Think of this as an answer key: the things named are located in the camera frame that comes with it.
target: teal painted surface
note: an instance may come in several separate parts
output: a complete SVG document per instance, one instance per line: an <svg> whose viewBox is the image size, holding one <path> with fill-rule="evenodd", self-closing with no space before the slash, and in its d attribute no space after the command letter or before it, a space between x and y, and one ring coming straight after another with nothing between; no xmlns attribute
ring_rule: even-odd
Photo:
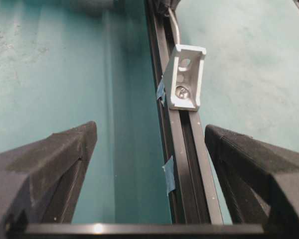
<svg viewBox="0 0 299 239"><path fill-rule="evenodd" d="M184 0L176 14L182 44L207 49L203 126L299 152L299 10L293 1Z"/></svg>
<svg viewBox="0 0 299 239"><path fill-rule="evenodd" d="M0 152L94 120L73 221L170 223L143 2L68 2L0 0Z"/></svg>

